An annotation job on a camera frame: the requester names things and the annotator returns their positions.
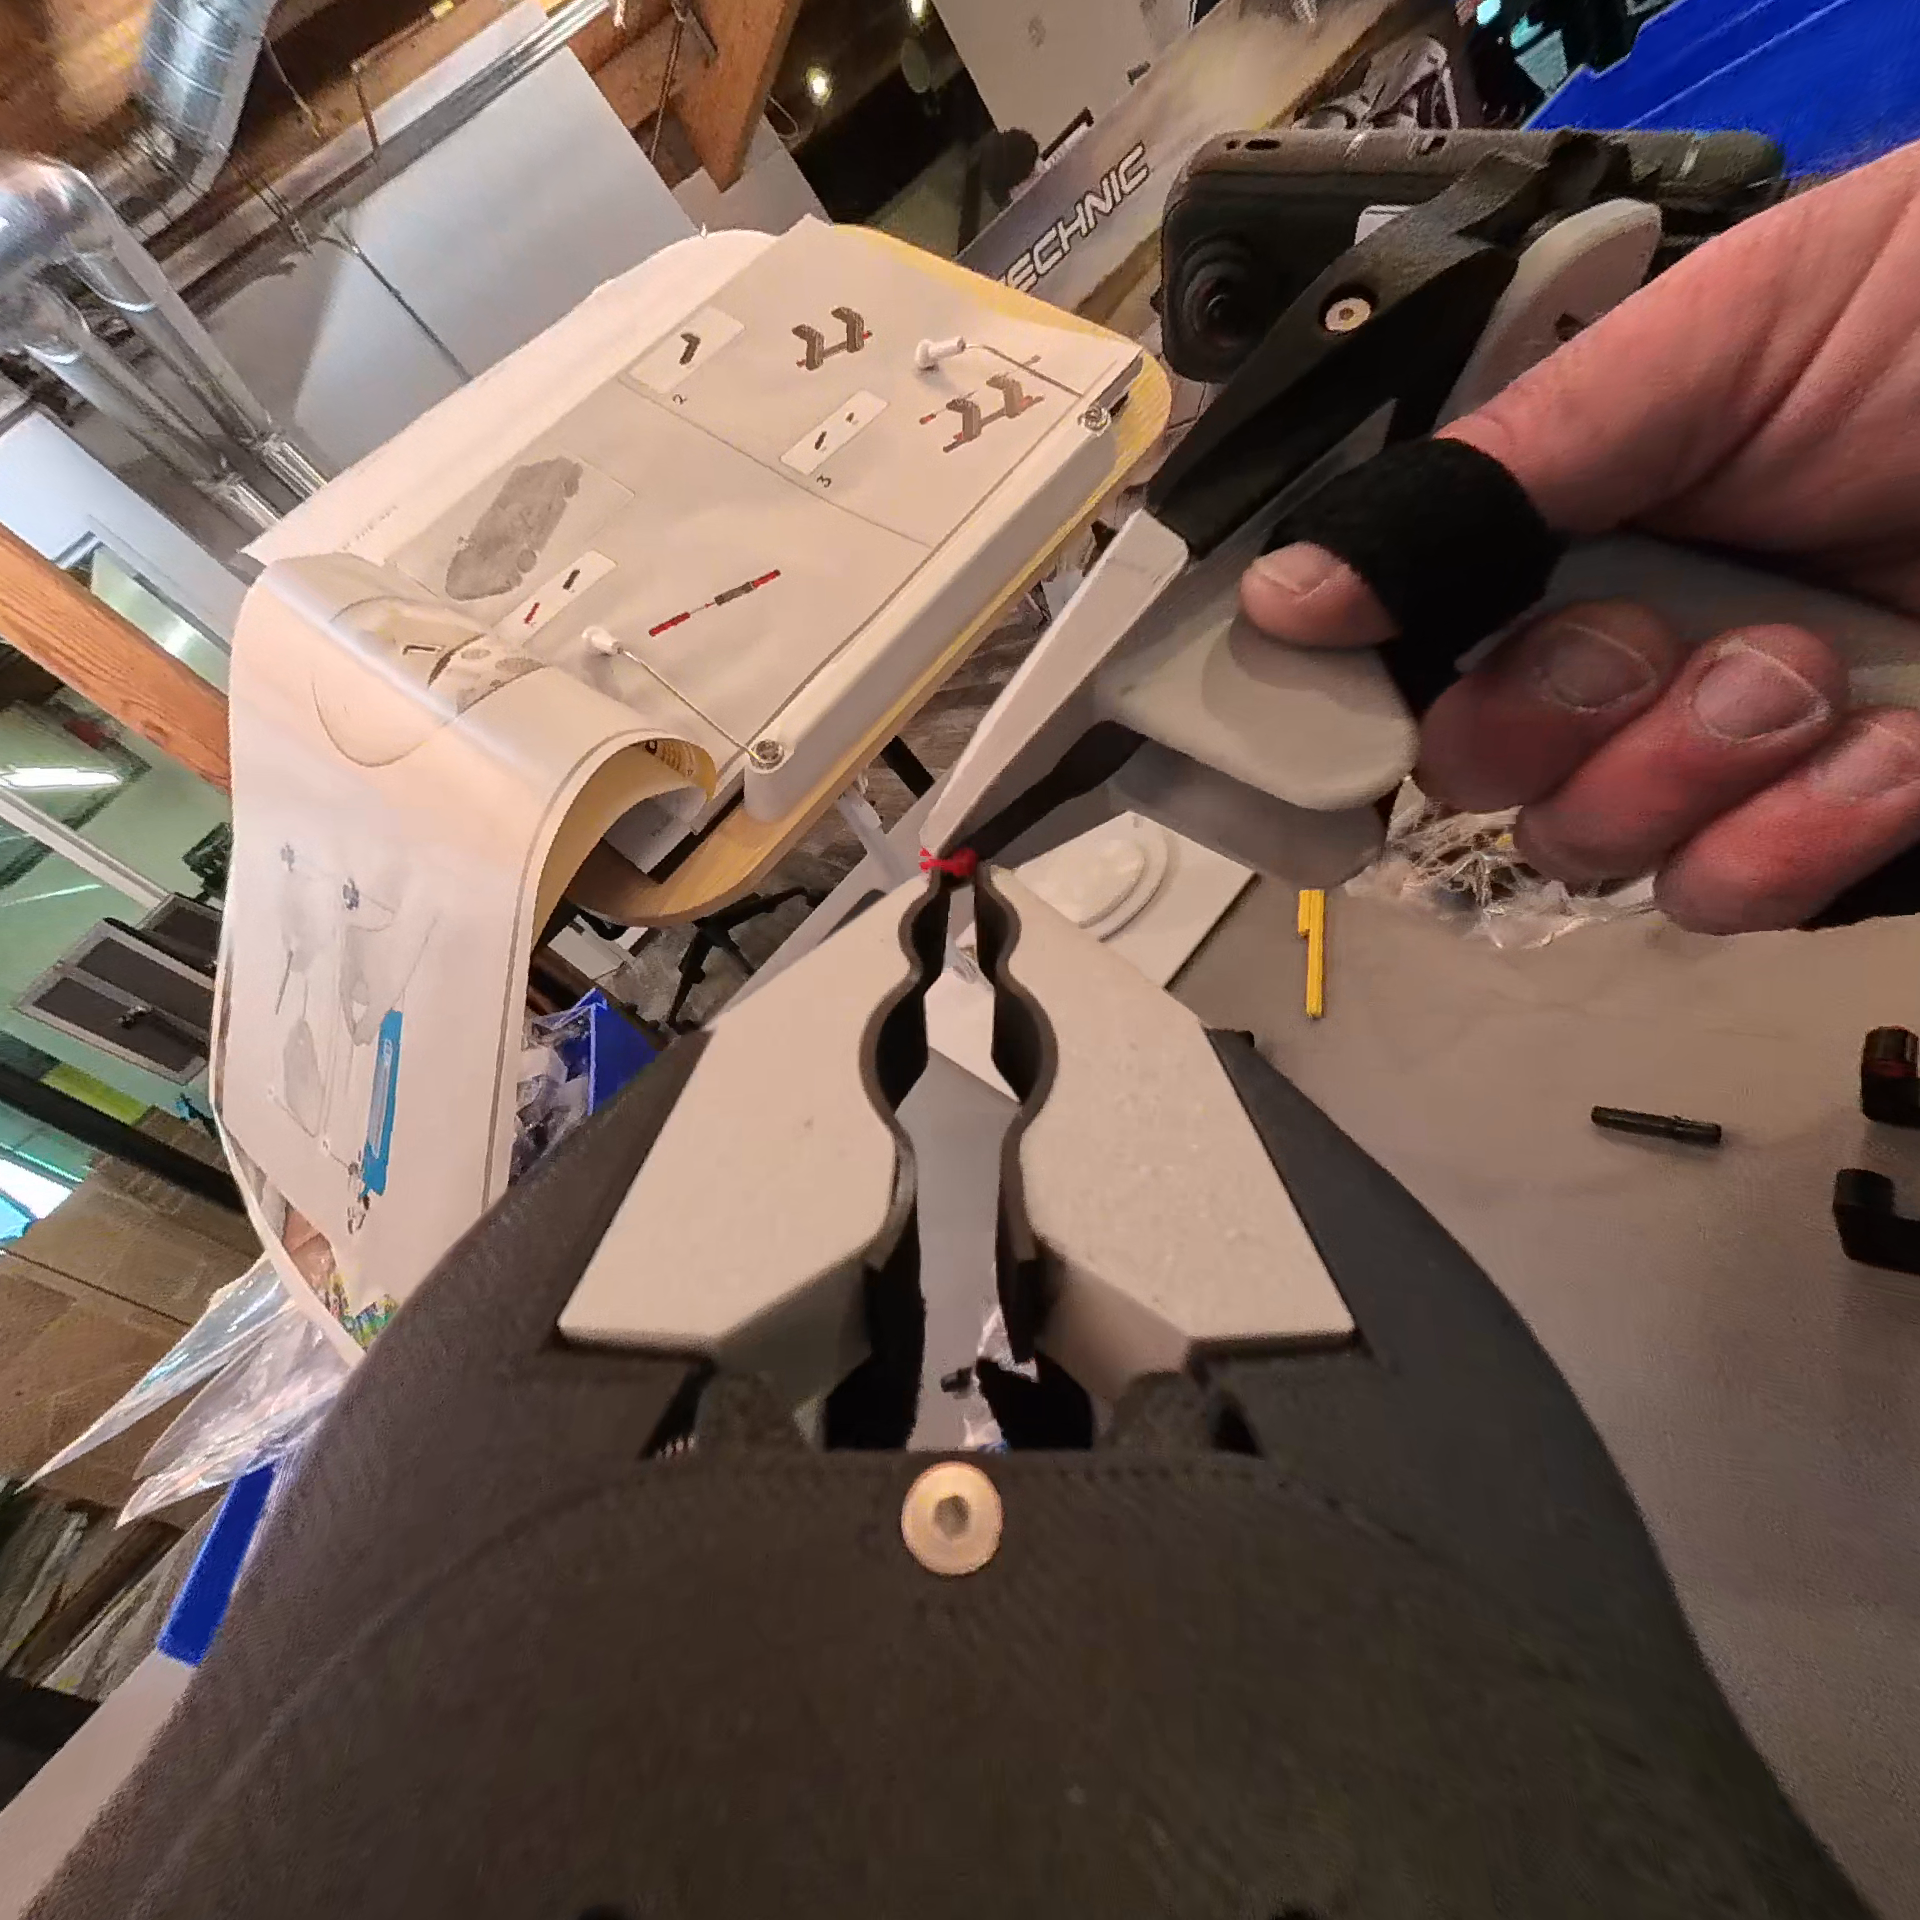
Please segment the black lego beam assembly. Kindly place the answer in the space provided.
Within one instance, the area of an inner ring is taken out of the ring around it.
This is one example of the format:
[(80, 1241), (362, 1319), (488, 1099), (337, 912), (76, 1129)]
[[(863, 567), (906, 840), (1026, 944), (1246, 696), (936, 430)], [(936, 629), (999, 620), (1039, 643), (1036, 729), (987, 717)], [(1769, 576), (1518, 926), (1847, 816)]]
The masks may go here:
[[(1915, 1031), (1883, 1024), (1860, 1039), (1859, 1104), (1863, 1120), (1915, 1133)], [(1832, 1215), (1847, 1261), (1915, 1278), (1915, 1216), (1900, 1212), (1888, 1175), (1838, 1169)]]

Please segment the crumpled clear plastic bags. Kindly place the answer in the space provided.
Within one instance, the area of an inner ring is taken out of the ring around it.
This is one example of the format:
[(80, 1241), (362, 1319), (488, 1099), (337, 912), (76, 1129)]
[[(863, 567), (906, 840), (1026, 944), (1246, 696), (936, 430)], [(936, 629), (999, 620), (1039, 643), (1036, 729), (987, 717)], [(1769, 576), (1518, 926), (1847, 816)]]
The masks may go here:
[(235, 1479), (296, 1454), (349, 1378), (349, 1359), (290, 1297), (272, 1261), (220, 1286), (202, 1314), (25, 1486), (53, 1486), (76, 1467), (97, 1467), (112, 1443), (169, 1411), (139, 1450), (118, 1520), (154, 1518), (215, 1494)]

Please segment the lego instruction booklet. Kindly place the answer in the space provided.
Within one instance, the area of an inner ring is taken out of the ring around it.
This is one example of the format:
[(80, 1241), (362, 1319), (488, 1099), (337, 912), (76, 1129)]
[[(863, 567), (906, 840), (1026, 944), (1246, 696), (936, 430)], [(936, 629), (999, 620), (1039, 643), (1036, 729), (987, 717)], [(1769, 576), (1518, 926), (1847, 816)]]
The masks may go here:
[[(588, 408), (766, 242), (606, 281), (250, 544), (210, 1084), (268, 1261), (349, 1361), (507, 1188), (531, 952), (583, 856), (712, 787), (580, 636), (641, 464), (614, 446), (630, 406)], [(1138, 384), (1113, 411), (1115, 492), (1164, 428), (1147, 408)]]

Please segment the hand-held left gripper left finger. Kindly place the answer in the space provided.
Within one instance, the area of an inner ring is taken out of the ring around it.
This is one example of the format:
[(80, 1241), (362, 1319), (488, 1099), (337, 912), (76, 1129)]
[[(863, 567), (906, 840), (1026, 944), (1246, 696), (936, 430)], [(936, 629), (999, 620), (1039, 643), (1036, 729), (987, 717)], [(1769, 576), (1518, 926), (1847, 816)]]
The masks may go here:
[(872, 1359), (872, 1292), (918, 1299), (905, 1092), (928, 1068), (946, 883), (912, 877), (698, 1034), (559, 1314), (576, 1348), (712, 1361), (822, 1404)]

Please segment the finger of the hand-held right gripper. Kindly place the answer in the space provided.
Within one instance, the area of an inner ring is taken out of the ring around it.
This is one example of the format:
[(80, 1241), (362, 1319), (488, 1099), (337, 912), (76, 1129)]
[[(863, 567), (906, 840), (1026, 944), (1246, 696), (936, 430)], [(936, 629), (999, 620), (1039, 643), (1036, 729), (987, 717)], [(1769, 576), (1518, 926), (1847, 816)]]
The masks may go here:
[(1091, 729), (1044, 777), (976, 821), (976, 857), (1001, 857), (1012, 843), (1088, 794), (1294, 883), (1340, 883), (1383, 844), (1380, 803), (1287, 803), (1129, 729)]
[(1093, 724), (1136, 731), (1174, 769), (1299, 810), (1391, 794), (1420, 733), (1383, 661), (1287, 646), (1241, 611), (1241, 570), (1275, 520), (1263, 508), (1192, 559), (1134, 511), (976, 724), (936, 810), (1012, 801)]

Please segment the dark lego set box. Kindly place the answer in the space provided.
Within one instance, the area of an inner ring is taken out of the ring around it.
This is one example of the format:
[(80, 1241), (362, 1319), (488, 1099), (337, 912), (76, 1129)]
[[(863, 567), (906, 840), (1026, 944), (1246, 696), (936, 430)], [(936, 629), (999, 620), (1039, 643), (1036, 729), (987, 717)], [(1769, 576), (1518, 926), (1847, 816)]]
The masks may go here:
[(960, 263), (1088, 313), (1158, 261), (1164, 201), (1215, 140), (1263, 154), (1289, 126), (1473, 126), (1473, 26), (1477, 4), (1217, 4), (1022, 181)]

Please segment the wooden book stand board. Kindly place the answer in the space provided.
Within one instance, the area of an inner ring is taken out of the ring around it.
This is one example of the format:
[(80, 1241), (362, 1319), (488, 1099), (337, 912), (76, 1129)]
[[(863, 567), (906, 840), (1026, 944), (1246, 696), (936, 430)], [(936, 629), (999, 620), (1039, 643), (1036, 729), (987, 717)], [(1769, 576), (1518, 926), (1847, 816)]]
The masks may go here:
[(610, 821), (569, 901), (690, 921), (766, 872), (1115, 492), (1138, 384), (1164, 420), (1121, 334), (875, 228), (801, 223), (672, 316), (588, 408), (641, 460), (588, 629), (714, 756), (714, 825)]

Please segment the silver flexible air duct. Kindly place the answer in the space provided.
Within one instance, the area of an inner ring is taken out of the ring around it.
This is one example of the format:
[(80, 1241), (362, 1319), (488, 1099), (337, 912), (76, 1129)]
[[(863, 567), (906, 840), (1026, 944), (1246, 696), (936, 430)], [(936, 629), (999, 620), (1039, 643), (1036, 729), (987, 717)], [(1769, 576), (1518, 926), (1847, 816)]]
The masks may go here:
[[(80, 281), (128, 322), (199, 411), (185, 413), (113, 354), (62, 289), (62, 278)], [(53, 372), (146, 453), (253, 529), (272, 529), (284, 515), (262, 482), (290, 499), (311, 499), (326, 486), (326, 469), (242, 381), (106, 194), (62, 158), (3, 154), (3, 351)]]

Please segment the clear bag of lego parts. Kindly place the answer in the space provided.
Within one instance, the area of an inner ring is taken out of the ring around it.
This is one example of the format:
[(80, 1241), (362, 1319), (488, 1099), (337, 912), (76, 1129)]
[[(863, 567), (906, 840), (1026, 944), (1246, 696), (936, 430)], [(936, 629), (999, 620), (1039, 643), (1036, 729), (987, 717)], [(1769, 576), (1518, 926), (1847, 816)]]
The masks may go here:
[(1515, 821), (1515, 810), (1461, 813), (1403, 781), (1380, 851), (1348, 890), (1426, 915), (1500, 952), (1655, 915), (1647, 877), (1570, 887), (1541, 874), (1518, 851)]

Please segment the large blue plastic bin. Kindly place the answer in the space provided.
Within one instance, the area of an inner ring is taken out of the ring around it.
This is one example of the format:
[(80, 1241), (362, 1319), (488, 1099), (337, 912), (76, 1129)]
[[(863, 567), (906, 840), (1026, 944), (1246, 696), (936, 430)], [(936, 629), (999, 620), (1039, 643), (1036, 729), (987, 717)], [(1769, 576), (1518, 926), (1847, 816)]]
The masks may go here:
[(1915, 138), (1915, 4), (1676, 4), (1533, 129), (1758, 129), (1800, 172)]

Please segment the person's right hand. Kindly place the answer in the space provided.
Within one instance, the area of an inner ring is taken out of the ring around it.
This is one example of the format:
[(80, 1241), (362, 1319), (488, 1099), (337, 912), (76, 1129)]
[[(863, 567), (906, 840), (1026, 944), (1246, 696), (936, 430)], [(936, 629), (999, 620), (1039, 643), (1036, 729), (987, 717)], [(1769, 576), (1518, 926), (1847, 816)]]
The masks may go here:
[[(1915, 616), (1915, 143), (1741, 223), (1456, 419), (1564, 537), (1720, 548)], [(1619, 593), (1512, 629), (1422, 717), (1426, 801), (1515, 810), (1573, 890), (1693, 932), (1915, 915), (1915, 711), (1820, 629), (1702, 643)]]

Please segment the small blue parts bin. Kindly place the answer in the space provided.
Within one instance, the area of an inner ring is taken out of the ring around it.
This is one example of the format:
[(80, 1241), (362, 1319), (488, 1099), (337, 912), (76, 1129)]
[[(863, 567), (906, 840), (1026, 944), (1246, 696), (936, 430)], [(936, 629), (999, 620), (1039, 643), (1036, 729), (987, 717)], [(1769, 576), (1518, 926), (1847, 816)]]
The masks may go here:
[(550, 1015), (525, 1015), (507, 1183), (530, 1175), (659, 1052), (663, 1042), (653, 1029), (606, 997), (603, 987), (589, 987)]

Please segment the black stand legs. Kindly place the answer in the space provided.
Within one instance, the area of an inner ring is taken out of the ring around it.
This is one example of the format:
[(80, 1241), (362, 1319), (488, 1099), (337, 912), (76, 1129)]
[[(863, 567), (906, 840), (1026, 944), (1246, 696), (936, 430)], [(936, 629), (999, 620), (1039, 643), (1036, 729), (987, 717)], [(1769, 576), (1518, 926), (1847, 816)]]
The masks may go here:
[(905, 874), (936, 761), (893, 731), (839, 787), (779, 820), (747, 810), (743, 783), (641, 865), (599, 843), (562, 904), (583, 938), (616, 945), (610, 991), (672, 1039), (825, 938)]

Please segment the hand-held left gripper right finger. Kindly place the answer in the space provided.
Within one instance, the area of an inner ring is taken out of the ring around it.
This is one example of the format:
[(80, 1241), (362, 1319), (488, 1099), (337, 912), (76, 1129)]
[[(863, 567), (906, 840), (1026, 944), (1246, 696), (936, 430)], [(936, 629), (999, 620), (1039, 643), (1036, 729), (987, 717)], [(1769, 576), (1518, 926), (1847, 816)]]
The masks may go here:
[(1217, 1034), (1012, 867), (973, 874), (999, 1148), (997, 1443), (1091, 1443), (1147, 1378), (1331, 1355), (1356, 1313)]

